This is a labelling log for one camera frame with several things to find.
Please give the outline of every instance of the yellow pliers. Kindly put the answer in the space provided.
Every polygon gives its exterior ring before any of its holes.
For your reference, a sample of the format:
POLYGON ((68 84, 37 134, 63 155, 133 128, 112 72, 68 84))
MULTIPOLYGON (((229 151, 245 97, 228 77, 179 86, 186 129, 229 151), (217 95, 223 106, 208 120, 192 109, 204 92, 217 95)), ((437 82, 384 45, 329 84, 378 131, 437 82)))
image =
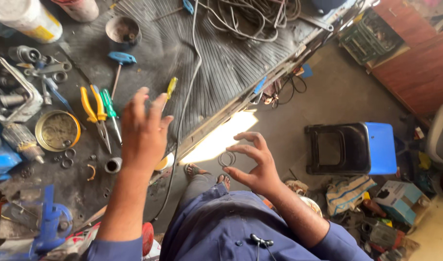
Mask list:
POLYGON ((107 128, 105 127, 105 119, 107 118, 107 114, 104 112, 104 105, 102 103, 102 98, 99 94, 99 89, 97 86, 90 85, 92 93, 96 98, 97 103, 97 114, 91 109, 91 105, 89 104, 88 99, 88 91, 85 87, 81 86, 81 103, 83 104, 83 108, 88 114, 88 121, 92 123, 96 123, 97 131, 99 132, 99 136, 104 141, 108 151, 112 154, 112 150, 110 149, 110 141, 109 134, 107 133, 107 128))

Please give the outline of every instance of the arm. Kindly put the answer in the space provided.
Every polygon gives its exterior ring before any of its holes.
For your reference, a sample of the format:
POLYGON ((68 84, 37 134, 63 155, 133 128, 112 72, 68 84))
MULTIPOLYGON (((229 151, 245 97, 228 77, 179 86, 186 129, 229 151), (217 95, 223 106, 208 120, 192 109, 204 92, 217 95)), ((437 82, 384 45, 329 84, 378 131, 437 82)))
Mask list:
POLYGON ((361 257, 369 259, 347 231, 336 224, 330 226, 329 222, 318 216, 281 182, 273 157, 260 133, 243 132, 237 134, 234 139, 251 141, 254 147, 234 145, 226 148, 227 151, 246 154, 258 165, 249 174, 234 167, 224 167, 223 170, 235 180, 250 187, 254 193, 270 200, 303 246, 319 258, 326 254, 326 259, 331 261, 357 260, 357 257, 360 258, 358 260, 364 260, 361 257))
POLYGON ((123 110, 122 170, 115 181, 96 242, 88 250, 88 260, 99 260, 104 253, 109 254, 105 255, 107 260, 112 260, 113 255, 120 258, 127 252, 141 252, 147 187, 155 166, 165 153, 168 125, 173 120, 172 116, 161 119, 166 93, 152 103, 146 115, 144 102, 149 98, 148 92, 146 87, 139 89, 123 110))

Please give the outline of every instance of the sleeve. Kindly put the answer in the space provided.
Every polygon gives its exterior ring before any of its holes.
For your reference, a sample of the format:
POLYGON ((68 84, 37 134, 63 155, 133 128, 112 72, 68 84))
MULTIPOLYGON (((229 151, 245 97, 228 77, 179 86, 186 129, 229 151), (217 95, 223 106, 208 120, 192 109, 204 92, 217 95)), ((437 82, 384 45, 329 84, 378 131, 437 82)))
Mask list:
POLYGON ((309 251, 321 260, 373 261, 343 227, 330 222, 330 230, 318 245, 309 251))
POLYGON ((141 261, 143 255, 143 237, 131 241, 93 240, 82 261, 141 261))

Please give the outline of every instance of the leg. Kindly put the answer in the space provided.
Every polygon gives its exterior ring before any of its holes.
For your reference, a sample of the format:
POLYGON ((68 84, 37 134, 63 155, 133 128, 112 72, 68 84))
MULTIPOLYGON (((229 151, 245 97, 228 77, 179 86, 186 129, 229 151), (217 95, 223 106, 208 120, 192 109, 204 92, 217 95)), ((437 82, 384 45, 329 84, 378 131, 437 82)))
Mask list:
POLYGON ((189 200, 197 197, 201 193, 207 191, 209 188, 215 186, 215 184, 225 181, 225 186, 229 190, 229 179, 221 178, 218 180, 210 174, 208 171, 200 169, 195 164, 190 164, 187 167, 186 174, 191 178, 191 181, 181 196, 178 206, 184 205, 189 200))

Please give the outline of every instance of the black ribbed rubber mat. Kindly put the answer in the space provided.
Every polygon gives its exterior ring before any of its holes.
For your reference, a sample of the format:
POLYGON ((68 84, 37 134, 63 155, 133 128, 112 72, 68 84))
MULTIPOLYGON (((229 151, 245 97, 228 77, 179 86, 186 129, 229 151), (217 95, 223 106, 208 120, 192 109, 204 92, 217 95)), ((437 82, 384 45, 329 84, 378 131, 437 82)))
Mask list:
MULTIPOLYGON (((163 112, 176 117, 170 126, 167 152, 176 142, 176 123, 197 59, 191 40, 193 17, 182 10, 155 22, 151 20, 180 5, 181 0, 123 0, 88 26, 67 36, 66 44, 61 44, 94 84, 111 91, 118 64, 107 57, 111 50, 105 24, 115 16, 128 16, 139 23, 143 39, 127 52, 136 57, 137 64, 122 67, 114 106, 123 108, 141 86, 151 89, 152 100, 166 92, 170 79, 177 77, 177 87, 163 112)), ((294 21, 279 31, 275 42, 261 43, 216 31, 206 16, 206 10, 200 6, 195 35, 202 66, 186 110, 182 140, 204 119, 221 110, 291 55, 315 29, 294 21)))

